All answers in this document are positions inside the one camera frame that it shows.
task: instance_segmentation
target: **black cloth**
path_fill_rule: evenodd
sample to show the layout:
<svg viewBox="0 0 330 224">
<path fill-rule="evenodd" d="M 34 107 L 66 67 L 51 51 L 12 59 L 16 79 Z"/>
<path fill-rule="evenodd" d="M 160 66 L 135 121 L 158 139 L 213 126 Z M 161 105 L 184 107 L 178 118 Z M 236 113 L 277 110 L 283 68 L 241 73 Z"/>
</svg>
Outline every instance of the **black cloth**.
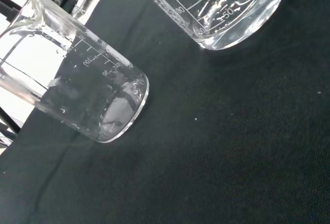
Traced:
<svg viewBox="0 0 330 224">
<path fill-rule="evenodd" d="M 101 0 L 87 27 L 147 105 L 108 144 L 35 110 L 0 157 L 0 223 L 330 223 L 329 2 L 211 52 L 151 0 Z"/>
</svg>

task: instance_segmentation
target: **measurement markings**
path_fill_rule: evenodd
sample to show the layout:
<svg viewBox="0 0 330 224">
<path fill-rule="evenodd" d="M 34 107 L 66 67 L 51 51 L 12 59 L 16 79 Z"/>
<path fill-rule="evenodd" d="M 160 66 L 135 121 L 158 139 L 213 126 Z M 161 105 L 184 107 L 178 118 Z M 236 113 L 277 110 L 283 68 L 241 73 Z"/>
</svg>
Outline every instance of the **measurement markings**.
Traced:
<svg viewBox="0 0 330 224">
<path fill-rule="evenodd" d="M 76 45 L 74 45 L 74 46 L 76 47 L 78 44 L 80 44 L 80 43 L 81 43 L 81 41 L 82 41 L 82 40 L 80 40 L 79 42 L 77 42 L 77 44 L 76 44 Z"/>
<path fill-rule="evenodd" d="M 222 11 L 223 9 L 225 9 L 227 6 L 228 6 L 228 5 L 225 5 L 224 7 L 222 7 L 220 11 Z M 198 19 L 198 21 L 199 21 L 199 20 L 202 20 L 202 19 L 205 18 L 206 16 L 207 16 L 207 15 L 202 16 L 200 19 Z"/>
<path fill-rule="evenodd" d="M 187 8 L 187 11 L 193 8 L 194 6 L 198 5 L 202 0 L 197 1 L 195 4 L 193 4 L 191 7 Z"/>
<path fill-rule="evenodd" d="M 75 45 L 75 47 L 81 42 L 81 41 L 83 41 L 85 44 L 87 44 L 90 48 L 89 49 L 94 49 L 95 51 L 97 51 L 95 48 L 93 48 L 88 42 L 86 42 L 86 41 L 84 41 L 83 39 L 81 39 L 81 38 L 79 38 L 80 39 L 80 41 L 79 42 L 77 42 L 77 44 Z M 106 57 L 104 54 L 102 54 L 102 53 L 100 53 L 99 55 L 97 55 L 94 59 L 96 59 L 96 58 L 98 58 L 100 55 L 102 55 L 104 58 L 106 58 L 107 59 L 107 61 L 104 63 L 104 64 L 106 64 L 106 63 L 108 63 L 108 62 L 111 62 L 112 64 L 114 64 L 115 66 L 117 66 L 112 60 L 110 60 L 108 57 Z"/>
<path fill-rule="evenodd" d="M 218 27 L 220 24 L 222 24 L 223 22 L 225 22 L 225 20 L 223 20 L 222 22 L 220 22 L 219 24 L 217 24 L 216 26 L 212 27 L 211 29 L 209 29 L 208 31 L 210 30 L 213 30 L 214 28 Z"/>
<path fill-rule="evenodd" d="M 191 16 L 193 19 L 195 19 L 202 27 L 204 27 L 191 13 L 190 11 L 188 11 L 185 6 L 179 1 L 179 0 L 176 0 Z"/>
</svg>

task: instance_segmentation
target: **printed number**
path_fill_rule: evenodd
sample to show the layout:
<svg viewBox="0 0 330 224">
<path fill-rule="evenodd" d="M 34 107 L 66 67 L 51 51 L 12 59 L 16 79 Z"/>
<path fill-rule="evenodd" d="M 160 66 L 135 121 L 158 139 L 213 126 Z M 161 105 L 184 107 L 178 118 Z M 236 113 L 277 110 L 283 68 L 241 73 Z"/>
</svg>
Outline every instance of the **printed number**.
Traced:
<svg viewBox="0 0 330 224">
<path fill-rule="evenodd" d="M 185 12 L 184 8 L 182 6 L 180 6 L 179 8 L 175 9 L 177 13 L 181 14 L 183 12 Z"/>
<path fill-rule="evenodd" d="M 234 11 L 231 9 L 231 8 L 228 8 L 225 12 L 223 12 L 222 13 L 222 19 L 224 18 L 224 19 L 227 19 L 227 18 L 229 18 L 231 15 L 233 15 L 234 14 Z"/>
<path fill-rule="evenodd" d="M 104 70 L 102 74 L 103 74 L 104 76 L 107 76 L 107 75 L 109 75 L 110 73 L 112 73 L 113 70 L 116 71 L 116 66 L 113 66 L 113 67 L 111 68 L 110 71 Z"/>
<path fill-rule="evenodd" d="M 45 38 L 50 40 L 51 42 L 54 42 L 55 40 L 53 38 L 51 38 L 49 35 L 45 35 Z"/>
<path fill-rule="evenodd" d="M 199 34 L 204 34 L 206 30 L 204 28 L 199 28 L 196 30 Z"/>
<path fill-rule="evenodd" d="M 85 60 L 82 64 L 84 64 L 86 67 L 88 67 L 88 64 L 92 61 L 90 59 Z"/>
</svg>

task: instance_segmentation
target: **black tablecloth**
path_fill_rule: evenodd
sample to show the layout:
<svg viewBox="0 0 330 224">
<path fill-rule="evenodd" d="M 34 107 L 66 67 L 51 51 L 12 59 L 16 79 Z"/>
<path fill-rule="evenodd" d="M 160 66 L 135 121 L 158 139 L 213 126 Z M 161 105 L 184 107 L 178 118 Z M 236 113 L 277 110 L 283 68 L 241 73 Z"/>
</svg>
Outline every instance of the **black tablecloth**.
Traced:
<svg viewBox="0 0 330 224">
<path fill-rule="evenodd" d="M 0 157 L 0 223 L 330 223 L 329 2 L 210 52 L 151 0 L 101 0 L 87 27 L 149 101 L 105 145 L 35 110 Z"/>
</svg>

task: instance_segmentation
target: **beaker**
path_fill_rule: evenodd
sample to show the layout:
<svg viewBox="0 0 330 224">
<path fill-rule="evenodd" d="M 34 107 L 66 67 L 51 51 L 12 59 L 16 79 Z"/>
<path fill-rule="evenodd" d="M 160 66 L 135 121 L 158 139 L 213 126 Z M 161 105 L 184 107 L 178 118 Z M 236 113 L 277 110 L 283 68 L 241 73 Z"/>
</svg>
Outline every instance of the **beaker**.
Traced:
<svg viewBox="0 0 330 224">
<path fill-rule="evenodd" d="M 145 104 L 145 74 L 51 0 L 28 0 L 0 48 L 1 87 L 93 140 L 121 136 Z"/>
<path fill-rule="evenodd" d="M 257 31 L 281 0 L 153 0 L 209 50 L 231 47 Z"/>
</svg>

